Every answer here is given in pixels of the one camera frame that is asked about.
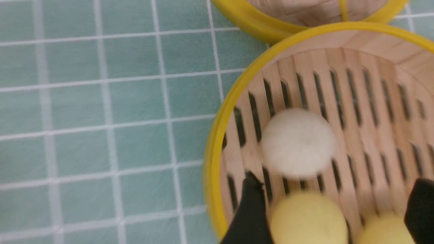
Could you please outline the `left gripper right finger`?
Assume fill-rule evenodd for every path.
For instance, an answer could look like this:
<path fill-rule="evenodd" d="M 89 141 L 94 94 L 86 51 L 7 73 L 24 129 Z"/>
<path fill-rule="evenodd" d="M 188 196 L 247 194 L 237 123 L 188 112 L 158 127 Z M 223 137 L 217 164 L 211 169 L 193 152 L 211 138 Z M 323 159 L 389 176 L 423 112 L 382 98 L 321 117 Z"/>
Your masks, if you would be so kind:
<path fill-rule="evenodd" d="M 434 182 L 419 178 L 408 198 L 404 223 L 416 244 L 434 243 Z"/>

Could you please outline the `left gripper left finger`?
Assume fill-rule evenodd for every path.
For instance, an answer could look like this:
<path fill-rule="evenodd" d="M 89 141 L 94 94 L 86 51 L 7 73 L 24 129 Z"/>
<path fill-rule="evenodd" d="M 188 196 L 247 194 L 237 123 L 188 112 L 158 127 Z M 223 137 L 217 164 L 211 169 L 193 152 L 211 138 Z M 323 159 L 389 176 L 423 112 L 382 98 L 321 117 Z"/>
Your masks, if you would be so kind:
<path fill-rule="evenodd" d="M 245 173 L 241 201 L 222 244 L 273 244 L 262 186 L 253 172 Z"/>

